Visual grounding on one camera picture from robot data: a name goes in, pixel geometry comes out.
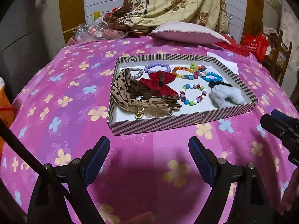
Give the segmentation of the person's right hand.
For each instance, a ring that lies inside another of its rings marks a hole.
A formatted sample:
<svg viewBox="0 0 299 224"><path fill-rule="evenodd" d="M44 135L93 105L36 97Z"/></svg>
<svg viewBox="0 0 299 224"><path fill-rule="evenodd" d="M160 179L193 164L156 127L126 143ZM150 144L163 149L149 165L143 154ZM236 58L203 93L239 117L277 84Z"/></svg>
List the person's right hand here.
<svg viewBox="0 0 299 224"><path fill-rule="evenodd" d="M292 205L298 197L298 178L299 178L299 169L295 169L293 172L291 179L289 181L289 185L284 191L283 198L279 204L278 211L280 215L283 215L285 212L289 212L292 208Z"/></svg>

